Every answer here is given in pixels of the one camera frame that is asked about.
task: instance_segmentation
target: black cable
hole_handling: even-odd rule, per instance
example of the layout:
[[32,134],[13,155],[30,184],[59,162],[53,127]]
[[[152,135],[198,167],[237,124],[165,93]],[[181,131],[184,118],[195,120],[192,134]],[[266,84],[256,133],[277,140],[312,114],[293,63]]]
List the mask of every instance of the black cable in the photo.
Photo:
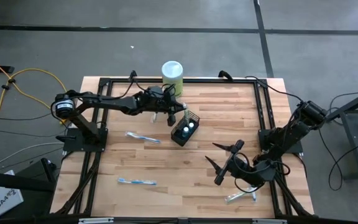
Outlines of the black cable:
[[65,156],[63,156],[63,158],[62,158],[62,162],[63,162],[63,160],[65,160],[72,153],[73,153],[73,151],[67,152],[67,154],[65,154]]
[[237,156],[237,155],[242,155],[242,156],[244,156],[244,158],[245,158],[246,161],[247,161],[247,166],[249,166],[249,159],[248,159],[248,157],[247,157],[244,153],[242,153],[242,152],[237,152],[234,156]]
[[[328,113],[332,113],[331,110],[333,110],[334,108],[337,108],[337,107],[333,107],[333,103],[334,103],[334,100],[338,97],[341,97],[341,96],[347,96],[347,95],[354,95],[354,94],[358,94],[358,92],[355,92],[355,93],[344,93],[344,94],[340,94],[338,96],[335,96],[331,102],[329,103],[329,109],[328,109]],[[343,124],[341,124],[340,122],[336,121],[335,119],[333,120],[334,123],[340,125],[340,126],[343,126]]]
[[[236,157],[238,154],[240,154],[240,155],[242,155],[242,156],[245,157],[245,159],[246,159],[247,162],[248,162],[248,163],[247,163],[247,167],[250,167],[248,157],[247,157],[245,154],[241,153],[241,152],[235,153],[234,156]],[[255,170],[255,171],[249,172],[249,171],[245,171],[245,170],[241,169],[240,166],[237,164],[237,162],[236,162],[235,159],[233,159],[233,161],[234,161],[234,165],[236,165],[237,169],[243,171],[243,172],[246,173],[246,174],[257,174],[257,173],[259,173],[259,172],[265,171],[265,170],[267,170],[267,169],[270,168],[270,166],[267,166],[267,167],[265,167],[265,168],[263,168],[263,169],[261,169],[261,170]]]
[[166,83],[166,84],[162,85],[161,88],[163,88],[164,86],[167,86],[167,85],[169,85],[169,87],[166,88],[167,92],[169,93],[173,89],[173,93],[170,96],[174,96],[175,93],[177,92],[177,89],[175,88],[175,84],[174,83],[173,84]]
[[23,135],[23,136],[32,136],[32,137],[38,137],[38,138],[50,138],[50,137],[53,137],[53,136],[56,136],[56,135],[59,135],[60,133],[64,132],[64,131],[61,131],[57,134],[51,134],[49,136],[39,136],[39,135],[36,135],[36,134],[26,134],[26,133],[15,133],[15,132],[12,132],[12,131],[3,131],[3,130],[0,130],[1,133],[8,133],[8,134],[17,134],[17,135]]
[[291,169],[290,169],[290,167],[288,166],[288,165],[286,165],[285,163],[283,163],[283,162],[280,162],[280,161],[274,161],[274,163],[276,164],[281,164],[281,165],[283,165],[283,166],[285,166],[287,169],[288,169],[288,171],[286,172],[286,173],[283,173],[283,172],[280,172],[277,168],[276,168],[276,171],[279,173],[279,174],[282,174],[282,175],[288,175],[288,174],[290,174],[290,172],[291,172]]
[[55,102],[53,102],[51,105],[50,105],[50,114],[56,119],[58,120],[59,122],[61,122],[62,125],[65,126],[65,131],[68,129],[68,126],[63,122],[63,120],[61,120],[60,118],[56,117],[55,113],[53,112],[53,106],[55,105]]
[[333,191],[337,191],[337,190],[339,190],[339,189],[342,188],[342,177],[343,177],[343,175],[342,175],[342,170],[341,170],[339,164],[337,163],[337,160],[335,159],[334,155],[333,155],[332,152],[329,150],[329,148],[328,148],[326,142],[324,141],[323,135],[321,134],[321,130],[319,129],[318,132],[319,132],[321,141],[322,141],[323,144],[324,144],[324,147],[327,149],[329,155],[330,155],[331,158],[334,160],[334,162],[335,162],[334,166],[336,165],[336,166],[338,167],[339,175],[341,176],[341,178],[340,178],[341,183],[339,184],[339,187],[336,188],[336,189],[334,189],[334,188],[332,187],[332,185],[331,185],[331,173],[329,174],[329,177],[328,177],[328,185],[329,185],[329,188],[330,188],[331,190],[333,190]]
[[296,95],[291,94],[291,93],[286,93],[286,92],[283,92],[283,91],[278,91],[278,90],[276,90],[275,88],[271,87],[270,85],[268,85],[268,84],[266,84],[266,83],[263,83],[260,79],[258,79],[258,78],[255,77],[255,76],[248,75],[248,76],[246,76],[245,78],[249,78],[249,77],[256,79],[257,82],[259,83],[259,85],[262,85],[262,86],[264,86],[265,88],[266,88],[266,86],[267,86],[267,87],[271,88],[272,90],[276,91],[277,93],[281,93],[281,94],[285,94],[285,95],[288,95],[288,96],[295,97],[295,98],[298,99],[300,102],[303,102],[303,100],[302,100],[299,96],[296,96]]
[[297,153],[293,153],[293,155],[296,156],[299,159],[299,161],[301,161],[303,165],[303,169],[305,170],[306,178],[308,178],[308,171],[306,170],[305,162],[303,162],[303,159]]
[[58,149],[54,149],[54,150],[49,151],[49,152],[45,152],[45,153],[43,153],[43,154],[39,154],[38,156],[31,157],[30,159],[35,159],[35,158],[37,158],[37,157],[40,157],[40,156],[49,154],[49,153],[51,153],[51,152],[56,152],[56,151],[59,151],[59,150],[61,150],[61,149],[63,149],[63,147],[60,147],[60,148],[58,148]]
[[131,88],[132,84],[134,84],[134,81],[131,81],[131,84],[129,84],[127,90],[125,91],[124,94],[122,94],[121,96],[117,96],[117,97],[113,97],[113,98],[110,98],[108,100],[116,100],[116,99],[121,99],[122,97],[126,96],[128,94],[128,91],[129,89]]
[[252,192],[255,192],[255,191],[259,190],[261,187],[263,187],[263,185],[265,185],[265,183],[259,185],[255,190],[250,191],[250,192],[243,190],[242,188],[240,188],[240,187],[237,185],[237,178],[234,179],[234,185],[235,185],[235,186],[237,187],[237,189],[239,189],[240,191],[249,194],[249,193],[252,193]]
[[67,135],[67,131],[68,131],[68,128],[69,128],[69,126],[71,125],[71,122],[70,123],[68,123],[68,125],[67,126],[65,126],[65,135]]
[[44,118],[46,116],[50,115],[50,113],[47,113],[45,115],[42,116],[38,116],[36,118],[24,118],[24,119],[16,119],[16,118],[0,118],[0,120],[7,120],[7,121],[32,121],[35,119],[40,119],[40,118]]
[[164,87],[164,86],[166,86],[166,85],[170,85],[169,87],[167,87],[168,91],[166,91],[165,93],[157,93],[157,92],[148,91],[148,90],[145,90],[144,88],[142,88],[142,87],[139,85],[139,83],[138,83],[138,81],[136,80],[136,78],[134,78],[133,80],[135,81],[135,83],[136,83],[136,85],[137,85],[138,88],[140,88],[141,90],[143,90],[144,92],[149,93],[149,94],[150,94],[150,92],[152,92],[153,95],[154,95],[154,97],[157,97],[155,94],[165,96],[165,94],[169,93],[172,88],[174,88],[175,91],[173,92],[173,94],[171,94],[171,96],[175,95],[175,92],[176,92],[176,88],[175,88],[175,84],[174,84],[174,83],[173,83],[173,84],[168,84],[168,83],[166,83],[166,84],[162,85],[161,88]]
[[348,155],[350,152],[356,150],[357,148],[358,148],[358,146],[356,146],[356,147],[354,147],[353,149],[351,149],[351,150],[345,152],[337,161],[335,161],[335,164],[334,164],[333,167],[331,168],[331,171],[329,171],[328,182],[329,182],[329,180],[331,179],[331,174],[333,173],[333,170],[334,170],[335,166],[338,166],[338,167],[339,167],[338,162],[339,162],[344,156]]

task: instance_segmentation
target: black cable tie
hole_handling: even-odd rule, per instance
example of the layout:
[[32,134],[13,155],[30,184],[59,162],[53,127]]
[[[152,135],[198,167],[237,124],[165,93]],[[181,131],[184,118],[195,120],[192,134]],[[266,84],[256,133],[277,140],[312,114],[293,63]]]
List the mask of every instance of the black cable tie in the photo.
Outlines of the black cable tie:
[[9,90],[10,89],[9,86],[7,86],[7,85],[2,85],[1,88],[3,88],[4,90]]
[[132,70],[131,74],[129,75],[128,81],[134,81],[134,78],[137,77],[136,71]]

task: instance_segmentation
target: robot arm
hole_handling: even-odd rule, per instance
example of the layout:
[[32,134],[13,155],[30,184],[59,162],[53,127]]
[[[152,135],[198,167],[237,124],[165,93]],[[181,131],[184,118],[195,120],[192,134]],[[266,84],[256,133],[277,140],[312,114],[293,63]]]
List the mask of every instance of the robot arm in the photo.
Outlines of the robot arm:
[[[175,95],[170,90],[171,88],[162,90],[159,86],[150,86],[146,91],[127,97],[99,96],[91,92],[78,93],[70,90],[57,95],[54,105],[56,115],[61,119],[70,119],[70,121],[88,108],[103,108],[119,110],[131,116],[143,111],[168,113],[168,125],[172,126],[175,124],[174,114],[186,108],[176,101]],[[83,103],[78,107],[75,107],[73,101],[75,98],[83,99]]]
[[[260,138],[260,141],[263,141],[261,142],[262,152],[253,159],[253,166],[249,164],[248,158],[239,152],[244,145],[243,140],[238,140],[235,145],[231,146],[213,143],[215,146],[231,153],[223,168],[220,168],[212,159],[206,157],[216,171],[217,176],[214,183],[221,185],[226,172],[230,172],[234,178],[242,179],[257,189],[263,186],[265,182],[275,180],[283,193],[289,198],[295,211],[299,215],[310,216],[296,201],[296,198],[282,179],[276,175],[277,166],[280,165],[279,158],[301,138],[305,137],[310,130],[322,127],[326,115],[327,111],[321,109],[312,101],[301,101],[285,127],[273,128],[263,138]],[[242,154],[246,161],[238,158],[238,154]]]

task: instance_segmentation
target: gray floor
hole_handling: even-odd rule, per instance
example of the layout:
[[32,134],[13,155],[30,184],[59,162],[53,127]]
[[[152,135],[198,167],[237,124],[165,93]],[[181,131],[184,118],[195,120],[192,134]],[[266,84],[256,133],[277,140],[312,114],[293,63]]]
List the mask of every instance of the gray floor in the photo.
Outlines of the gray floor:
[[[266,29],[358,30],[358,1],[260,0]],[[250,0],[0,0],[0,23],[116,27],[213,27],[257,28]],[[285,79],[287,90],[327,108],[331,98],[358,91],[358,36],[268,35],[275,77]],[[79,90],[85,75],[160,75],[167,60],[177,60],[185,75],[215,77],[226,70],[235,77],[266,77],[258,34],[169,34],[113,32],[24,32],[0,31],[0,64],[16,70],[38,67],[58,75],[67,88]],[[0,86],[6,78],[0,75]],[[17,78],[26,92],[50,103],[61,87],[40,73]],[[342,105],[352,97],[340,98]],[[296,101],[290,99],[294,109]],[[0,117],[28,118],[47,109],[8,91]],[[36,121],[0,121],[0,129],[39,135],[62,131],[52,118]],[[322,130],[328,146],[338,158],[350,147],[343,129],[327,124]],[[0,133],[0,159],[33,144],[54,142]],[[333,164],[317,132],[302,140],[308,183],[315,213],[321,217],[358,220],[358,180],[347,181],[341,190],[328,187]],[[2,163],[8,166],[54,147],[40,147]],[[61,152],[47,156],[59,164]],[[28,165],[14,166],[19,171]],[[352,156],[340,163],[352,172]],[[339,182],[334,172],[333,185]]]

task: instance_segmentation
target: wooden table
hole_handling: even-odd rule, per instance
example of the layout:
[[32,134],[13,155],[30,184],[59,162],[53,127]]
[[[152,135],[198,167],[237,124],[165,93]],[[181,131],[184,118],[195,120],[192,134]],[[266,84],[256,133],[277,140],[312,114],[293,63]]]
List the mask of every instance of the wooden table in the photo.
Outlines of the wooden table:
[[[100,77],[84,77],[81,91],[97,92]],[[270,78],[268,84],[285,91],[281,78]],[[144,88],[150,85],[142,83]],[[128,83],[115,83],[112,95],[125,92]],[[138,92],[134,85],[129,95]],[[290,117],[287,96],[270,90],[277,126],[284,126]],[[109,138],[102,153],[96,183],[92,216],[109,217],[206,217],[206,218],[270,218],[274,217],[269,184],[259,189],[257,201],[244,197],[229,205],[224,198],[238,192],[234,179],[227,176],[221,186],[214,184],[214,169],[205,159],[208,156],[223,166],[227,153],[212,145],[245,144],[241,152],[250,159],[259,153],[257,131],[260,129],[254,88],[247,84],[186,83],[178,101],[185,102],[197,114],[200,126],[190,141],[180,147],[170,139],[172,127],[167,115],[160,114],[150,123],[152,113],[128,116],[109,111]],[[92,110],[83,113],[91,119]],[[183,116],[176,115],[177,121]],[[125,137],[126,131],[160,139],[161,144]],[[64,160],[53,199],[51,212],[57,211],[76,189],[84,153],[74,152]],[[308,184],[301,162],[286,154],[283,162],[291,167],[287,184],[307,211],[313,213]],[[157,186],[118,184],[117,178],[156,180]],[[246,188],[243,181],[237,181]],[[281,191],[280,208],[284,211]],[[87,189],[83,197],[86,200]]]

